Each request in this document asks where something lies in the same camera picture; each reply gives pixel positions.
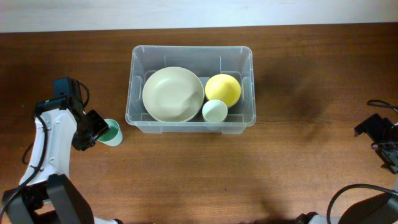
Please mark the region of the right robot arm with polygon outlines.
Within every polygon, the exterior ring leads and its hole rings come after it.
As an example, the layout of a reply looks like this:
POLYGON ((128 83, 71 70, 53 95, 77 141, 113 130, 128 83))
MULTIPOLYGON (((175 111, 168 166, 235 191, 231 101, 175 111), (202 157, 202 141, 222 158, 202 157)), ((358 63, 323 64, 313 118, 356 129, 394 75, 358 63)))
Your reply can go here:
MULTIPOLYGON (((383 167, 397 174, 397 125, 377 113, 354 128, 354 135, 366 133, 372 140, 371 148, 383 161, 383 167)), ((332 223, 395 223, 397 221, 397 185, 392 189, 371 184, 352 184, 343 187, 330 200, 326 215, 317 212, 301 214, 295 223, 332 224, 332 223), (331 215, 332 208, 341 196, 352 189, 370 189, 379 195, 367 198, 350 206, 340 217, 331 215)))

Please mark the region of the grey cup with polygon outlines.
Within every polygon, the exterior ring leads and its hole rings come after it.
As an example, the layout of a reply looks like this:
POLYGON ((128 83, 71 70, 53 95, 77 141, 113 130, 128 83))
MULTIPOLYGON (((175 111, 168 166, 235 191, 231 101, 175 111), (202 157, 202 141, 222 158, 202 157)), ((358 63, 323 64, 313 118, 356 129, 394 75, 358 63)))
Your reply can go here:
POLYGON ((207 122, 206 127, 210 131, 221 131, 223 122, 207 122))

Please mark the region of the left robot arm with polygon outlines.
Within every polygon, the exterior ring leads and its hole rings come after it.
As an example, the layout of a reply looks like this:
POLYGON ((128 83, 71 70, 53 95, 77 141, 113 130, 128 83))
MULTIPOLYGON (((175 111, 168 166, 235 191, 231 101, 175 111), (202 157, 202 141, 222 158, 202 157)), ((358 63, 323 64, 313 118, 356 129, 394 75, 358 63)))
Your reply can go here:
POLYGON ((109 131, 81 100, 59 96, 34 110, 35 140, 27 170, 15 189, 5 191, 1 215, 11 223, 105 223, 69 179, 72 148, 84 151, 109 131))

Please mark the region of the yellow bowl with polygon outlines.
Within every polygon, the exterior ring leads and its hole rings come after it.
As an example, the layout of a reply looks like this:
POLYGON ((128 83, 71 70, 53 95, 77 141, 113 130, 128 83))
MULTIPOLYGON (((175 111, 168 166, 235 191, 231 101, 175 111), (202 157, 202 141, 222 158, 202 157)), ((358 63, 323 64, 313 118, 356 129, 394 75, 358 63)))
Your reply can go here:
POLYGON ((207 81, 205 96, 207 100, 220 100, 230 108, 240 99, 241 85, 231 75, 217 74, 207 81))

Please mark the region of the beige plate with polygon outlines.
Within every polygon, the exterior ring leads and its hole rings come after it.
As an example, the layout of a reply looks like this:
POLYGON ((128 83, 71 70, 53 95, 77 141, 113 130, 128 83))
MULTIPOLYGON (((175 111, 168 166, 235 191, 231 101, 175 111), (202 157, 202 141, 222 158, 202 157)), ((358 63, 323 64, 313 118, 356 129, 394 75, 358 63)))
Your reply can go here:
POLYGON ((160 122, 186 122, 197 115, 205 92, 200 79, 182 67, 156 71, 144 84, 142 100, 147 112, 160 122))
POLYGON ((193 121, 199 115, 199 111, 162 111, 156 116, 156 120, 160 122, 188 122, 193 121))

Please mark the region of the cream white cup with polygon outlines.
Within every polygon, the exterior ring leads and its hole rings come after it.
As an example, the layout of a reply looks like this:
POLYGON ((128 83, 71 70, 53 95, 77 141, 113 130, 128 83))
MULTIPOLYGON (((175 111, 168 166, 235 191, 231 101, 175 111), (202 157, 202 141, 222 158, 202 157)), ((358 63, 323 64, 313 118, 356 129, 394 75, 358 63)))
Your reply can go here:
POLYGON ((202 116, 206 122, 223 122, 228 114, 228 107, 221 100, 209 100, 202 108, 202 116))

